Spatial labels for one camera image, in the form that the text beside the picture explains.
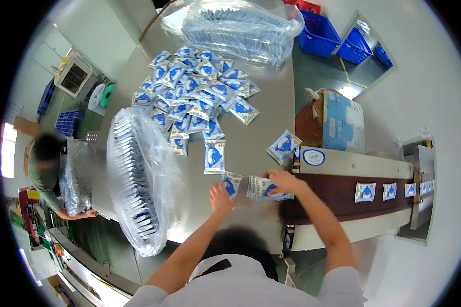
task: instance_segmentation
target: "white shirt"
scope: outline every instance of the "white shirt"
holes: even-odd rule
[[[223,259],[228,259],[232,267],[193,280]],[[142,286],[125,307],[351,307],[363,306],[365,301],[357,270],[352,267],[328,272],[314,298],[266,277],[258,261],[244,255],[227,254],[202,260],[192,272],[190,282],[170,295],[156,286]]]

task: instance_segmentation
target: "window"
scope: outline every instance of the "window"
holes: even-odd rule
[[[2,176],[14,178],[14,155],[17,131],[9,123],[3,125],[2,135]]]

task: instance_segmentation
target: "clear plastic bag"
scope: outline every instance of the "clear plastic bag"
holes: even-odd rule
[[[126,238],[144,257],[166,246],[175,205],[185,194],[181,170],[150,111],[122,108],[111,121],[107,142],[113,206]]]
[[[65,202],[68,215],[74,217],[78,213],[92,207],[91,177],[89,168],[88,144],[74,138],[67,138],[67,154],[60,156],[60,193]]]
[[[303,28],[304,18],[295,5],[268,11],[244,0],[195,0],[181,30],[196,48],[280,66]]]

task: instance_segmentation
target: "stainless steel table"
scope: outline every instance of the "stainless steel table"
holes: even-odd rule
[[[153,70],[148,67],[150,61],[162,50],[175,52],[183,45],[184,42],[176,36],[166,34],[160,27],[160,19],[156,20],[142,41],[141,47],[133,52],[112,93],[97,142],[100,166],[95,174],[92,203],[94,209],[114,220],[117,218],[101,167],[102,159],[105,160],[106,139],[111,119],[120,108],[130,106],[133,93],[140,91],[139,86],[147,76],[152,76]],[[271,254],[280,254],[284,226],[279,221],[278,202],[252,201],[246,198],[246,189],[249,175],[264,176],[269,169],[280,167],[265,149],[285,129],[294,131],[292,58],[289,57],[284,67],[274,70],[258,68],[239,59],[236,59],[235,67],[248,72],[249,78],[261,89],[260,93],[249,98],[249,103],[261,113],[247,127],[231,113],[224,114],[220,121],[227,140],[226,170],[245,176],[238,192],[237,205],[222,227],[232,224],[249,227],[266,241]],[[198,135],[198,140],[188,145],[188,156],[176,157],[190,194],[185,203],[179,204],[177,215],[180,221],[171,230],[169,240],[183,242],[212,212],[208,191],[213,184],[221,181],[221,175],[203,174],[204,151],[203,138]]]

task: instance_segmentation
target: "brown conveyor belt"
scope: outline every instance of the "brown conveyor belt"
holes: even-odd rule
[[[297,178],[305,180],[313,191],[332,210],[339,221],[371,218],[392,213],[413,206],[413,198],[405,198],[405,184],[413,183],[413,179],[390,179],[374,177],[350,177],[318,174],[296,174]],[[375,182],[374,201],[354,203],[355,188],[359,183]],[[382,201],[384,183],[396,182],[396,198]],[[281,205],[281,215],[288,225],[312,224],[298,199],[286,200]]]

